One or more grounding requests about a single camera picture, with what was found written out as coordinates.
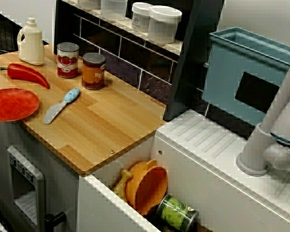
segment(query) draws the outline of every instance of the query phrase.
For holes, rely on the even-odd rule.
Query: white bottle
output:
[[[44,63],[44,45],[42,41],[42,32],[37,28],[34,18],[29,18],[27,25],[24,26],[17,36],[18,58],[33,65]]]

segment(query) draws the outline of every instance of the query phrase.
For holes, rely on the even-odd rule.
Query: wooden countertop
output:
[[[0,66],[12,62],[29,66],[47,79],[50,89],[33,82],[11,80],[6,71],[0,71],[0,88],[23,88],[38,96],[39,109],[20,123],[81,176],[91,174],[126,153],[165,124],[162,120],[164,104],[107,72],[103,89],[93,91],[82,87],[82,59],[79,59],[78,77],[57,76],[56,55],[52,51],[52,45],[45,46],[42,66],[20,61],[17,52],[0,55]],[[60,103],[74,87],[80,88],[79,97],[51,124],[44,124],[48,108]]]

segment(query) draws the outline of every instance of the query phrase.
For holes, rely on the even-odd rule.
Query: tin can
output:
[[[181,232],[188,232],[196,223],[199,212],[175,197],[166,195],[157,209],[157,217]]]
[[[103,88],[105,57],[97,53],[83,56],[83,87],[91,90]]]
[[[78,50],[74,43],[60,43],[57,45],[57,75],[63,78],[78,76]]]

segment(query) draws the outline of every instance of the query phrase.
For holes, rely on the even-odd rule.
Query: bottle handle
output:
[[[22,37],[23,34],[24,34],[23,33],[23,29],[21,29],[19,31],[18,35],[17,35],[17,46],[18,46],[18,49],[20,49],[20,47],[21,47],[21,37]]]

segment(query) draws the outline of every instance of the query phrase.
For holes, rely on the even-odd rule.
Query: oven handle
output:
[[[46,214],[44,216],[44,226],[45,232],[54,232],[54,227],[62,223],[67,219],[65,213],[61,212],[54,216],[52,214]]]

